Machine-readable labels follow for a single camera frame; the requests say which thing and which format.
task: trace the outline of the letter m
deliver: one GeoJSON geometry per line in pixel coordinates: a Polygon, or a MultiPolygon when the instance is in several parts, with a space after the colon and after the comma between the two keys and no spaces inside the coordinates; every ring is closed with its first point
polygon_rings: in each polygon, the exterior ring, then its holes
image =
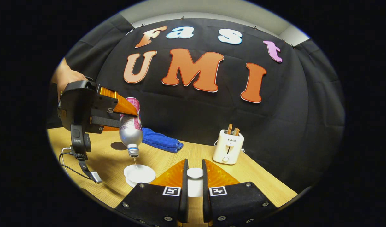
{"type": "Polygon", "coordinates": [[[207,92],[218,91],[216,78],[219,63],[224,60],[223,55],[207,52],[202,55],[197,62],[193,63],[193,59],[186,49],[173,49],[170,53],[172,55],[172,61],[167,76],[162,79],[163,84],[178,85],[179,79],[177,79],[177,74],[179,71],[183,85],[188,86],[196,75],[199,74],[199,78],[193,83],[195,89],[207,92]]]}

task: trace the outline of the white toaster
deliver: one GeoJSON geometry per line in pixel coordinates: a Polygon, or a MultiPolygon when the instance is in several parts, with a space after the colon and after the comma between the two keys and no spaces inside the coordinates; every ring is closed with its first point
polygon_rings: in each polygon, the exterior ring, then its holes
{"type": "Polygon", "coordinates": [[[219,163],[233,165],[237,162],[239,154],[242,150],[243,136],[238,133],[228,135],[227,130],[219,132],[219,139],[216,142],[216,149],[213,155],[213,160],[219,163]]]}

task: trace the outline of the pink letter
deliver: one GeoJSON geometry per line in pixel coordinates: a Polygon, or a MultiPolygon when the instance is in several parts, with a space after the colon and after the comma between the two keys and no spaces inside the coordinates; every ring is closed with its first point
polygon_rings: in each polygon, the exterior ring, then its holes
{"type": "Polygon", "coordinates": [[[263,43],[267,45],[267,51],[269,52],[271,58],[278,63],[282,63],[283,60],[281,57],[277,56],[277,51],[280,52],[280,49],[271,41],[263,41],[263,43]]]}

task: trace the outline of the dark round coaster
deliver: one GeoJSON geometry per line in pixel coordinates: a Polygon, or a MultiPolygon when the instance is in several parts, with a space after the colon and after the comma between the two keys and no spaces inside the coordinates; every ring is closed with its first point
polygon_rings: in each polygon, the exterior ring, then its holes
{"type": "Polygon", "coordinates": [[[118,150],[118,151],[124,151],[127,150],[127,146],[124,145],[122,142],[113,142],[110,145],[113,149],[118,150]]]}

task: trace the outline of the aluminum bottle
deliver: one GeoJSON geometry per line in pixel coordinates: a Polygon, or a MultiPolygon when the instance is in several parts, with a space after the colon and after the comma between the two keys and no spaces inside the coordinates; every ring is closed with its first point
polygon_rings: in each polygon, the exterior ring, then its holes
{"type": "Polygon", "coordinates": [[[137,109],[138,117],[120,115],[120,140],[124,145],[127,146],[128,154],[132,158],[140,156],[138,145],[143,140],[143,131],[141,129],[141,118],[140,118],[140,103],[136,98],[126,98],[134,107],[137,109]]]}

